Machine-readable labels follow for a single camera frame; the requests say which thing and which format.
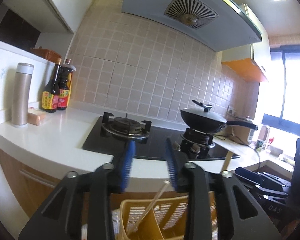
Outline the black gas stove top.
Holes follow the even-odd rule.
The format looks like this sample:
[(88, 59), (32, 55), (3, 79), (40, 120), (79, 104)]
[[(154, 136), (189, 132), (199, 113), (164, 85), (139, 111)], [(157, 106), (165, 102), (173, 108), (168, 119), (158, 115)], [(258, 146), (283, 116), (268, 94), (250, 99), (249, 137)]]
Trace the black gas stove top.
[(228, 150), (212, 141), (211, 135), (193, 129), (176, 131), (155, 127), (149, 120), (137, 121), (130, 116), (104, 112), (85, 140), (82, 148), (116, 156), (130, 141), (135, 142), (135, 157), (146, 160), (165, 159), (165, 141), (170, 139), (173, 148), (185, 153), (190, 160), (224, 160)]

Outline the green mug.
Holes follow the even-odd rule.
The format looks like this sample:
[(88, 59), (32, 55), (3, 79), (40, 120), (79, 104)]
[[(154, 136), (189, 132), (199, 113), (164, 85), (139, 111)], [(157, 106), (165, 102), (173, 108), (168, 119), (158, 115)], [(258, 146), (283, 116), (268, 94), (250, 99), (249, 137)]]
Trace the green mug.
[(264, 146), (264, 140), (258, 139), (255, 143), (255, 150), (260, 151)]

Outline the black wok with lid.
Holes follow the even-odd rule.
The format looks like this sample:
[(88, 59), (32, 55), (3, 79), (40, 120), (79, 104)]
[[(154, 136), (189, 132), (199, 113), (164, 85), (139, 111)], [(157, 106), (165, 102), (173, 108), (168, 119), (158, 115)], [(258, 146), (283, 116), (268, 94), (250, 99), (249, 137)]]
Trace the black wok with lid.
[(180, 110), (181, 118), (189, 126), (189, 128), (208, 133), (215, 134), (228, 126), (241, 126), (253, 130), (258, 130), (258, 126), (253, 122), (242, 120), (227, 121), (221, 115), (212, 112), (212, 105), (204, 105), (202, 102), (192, 100), (199, 108), (185, 108)]

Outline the beige rice cooker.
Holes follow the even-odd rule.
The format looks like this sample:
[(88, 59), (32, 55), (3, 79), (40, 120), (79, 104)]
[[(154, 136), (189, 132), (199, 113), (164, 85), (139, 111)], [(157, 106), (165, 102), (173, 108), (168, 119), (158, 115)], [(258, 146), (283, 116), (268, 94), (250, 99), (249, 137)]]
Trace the beige rice cooker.
[(256, 126), (256, 129), (242, 126), (231, 126), (232, 136), (230, 137), (233, 141), (239, 144), (250, 145), (253, 140), (255, 132), (258, 130), (258, 126), (254, 123), (254, 120), (250, 116), (234, 116), (230, 119), (231, 121), (244, 121), (252, 123)]

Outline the yellow plastic utensil basket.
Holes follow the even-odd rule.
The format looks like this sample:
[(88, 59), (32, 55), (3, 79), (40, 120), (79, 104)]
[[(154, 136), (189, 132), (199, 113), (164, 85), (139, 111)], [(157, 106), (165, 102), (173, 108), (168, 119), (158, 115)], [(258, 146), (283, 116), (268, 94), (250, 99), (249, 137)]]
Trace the yellow plastic utensil basket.
[(146, 211), (151, 200), (124, 200), (113, 211), (116, 239), (183, 239), (187, 219), (188, 196), (161, 198), (156, 201), (139, 227), (131, 228)]

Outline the dark framed window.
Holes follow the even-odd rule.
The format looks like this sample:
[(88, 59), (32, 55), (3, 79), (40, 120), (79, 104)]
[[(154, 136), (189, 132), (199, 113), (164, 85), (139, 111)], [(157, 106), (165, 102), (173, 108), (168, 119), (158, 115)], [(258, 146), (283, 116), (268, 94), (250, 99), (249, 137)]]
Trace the dark framed window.
[(300, 136), (300, 44), (270, 50), (262, 124)]

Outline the dark soy sauce bottle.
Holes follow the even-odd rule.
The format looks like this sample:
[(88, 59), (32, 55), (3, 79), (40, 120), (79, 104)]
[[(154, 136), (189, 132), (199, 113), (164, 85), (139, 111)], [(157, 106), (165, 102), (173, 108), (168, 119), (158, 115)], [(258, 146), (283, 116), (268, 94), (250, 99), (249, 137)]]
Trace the dark soy sauce bottle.
[(54, 113), (55, 111), (57, 111), (57, 104), (60, 94), (58, 85), (58, 73), (61, 62), (61, 58), (57, 59), (49, 82), (44, 87), (42, 92), (42, 109), (48, 113)]

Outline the small orange packet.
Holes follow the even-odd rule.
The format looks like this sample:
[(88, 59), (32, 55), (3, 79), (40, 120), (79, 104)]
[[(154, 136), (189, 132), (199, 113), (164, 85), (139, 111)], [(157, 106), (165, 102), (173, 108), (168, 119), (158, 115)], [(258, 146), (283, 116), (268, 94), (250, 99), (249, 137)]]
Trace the small orange packet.
[(27, 114), (28, 123), (36, 126), (40, 126), (46, 119), (46, 112), (30, 107)]

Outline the large dark sauce bottle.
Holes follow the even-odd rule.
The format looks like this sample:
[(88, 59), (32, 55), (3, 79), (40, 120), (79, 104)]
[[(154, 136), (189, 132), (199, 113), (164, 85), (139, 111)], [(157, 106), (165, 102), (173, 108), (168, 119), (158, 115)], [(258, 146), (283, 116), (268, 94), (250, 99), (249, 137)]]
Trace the large dark sauce bottle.
[(59, 99), (57, 103), (57, 110), (66, 110), (69, 105), (72, 75), (76, 71), (76, 67), (71, 65), (71, 59), (66, 59), (65, 63), (60, 67), (59, 73)]

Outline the champagne thermos bottle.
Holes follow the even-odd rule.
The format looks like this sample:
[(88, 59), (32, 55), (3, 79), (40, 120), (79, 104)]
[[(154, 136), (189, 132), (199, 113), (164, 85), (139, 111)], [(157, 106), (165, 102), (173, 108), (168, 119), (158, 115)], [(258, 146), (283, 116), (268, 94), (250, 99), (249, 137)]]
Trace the champagne thermos bottle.
[(11, 123), (21, 128), (28, 124), (29, 93), (34, 65), (18, 63), (13, 86)]

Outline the white range hood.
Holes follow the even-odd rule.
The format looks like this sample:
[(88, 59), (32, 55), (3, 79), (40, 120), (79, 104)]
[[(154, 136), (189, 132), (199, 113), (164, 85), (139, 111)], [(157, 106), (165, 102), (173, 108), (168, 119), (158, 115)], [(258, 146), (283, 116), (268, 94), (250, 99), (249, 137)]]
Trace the white range hood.
[(215, 52), (262, 40), (233, 0), (123, 0), (122, 12), (178, 30)]

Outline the orange upper wall cabinet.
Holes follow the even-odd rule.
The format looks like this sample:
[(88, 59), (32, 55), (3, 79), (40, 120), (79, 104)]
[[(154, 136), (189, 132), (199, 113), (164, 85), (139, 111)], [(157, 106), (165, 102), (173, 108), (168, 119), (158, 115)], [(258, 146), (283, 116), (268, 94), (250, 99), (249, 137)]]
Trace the orange upper wall cabinet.
[(243, 3), (240, 7), (261, 32), (262, 41), (224, 50), (222, 64), (231, 68), (247, 82), (266, 81), (271, 63), (268, 34), (248, 5)]

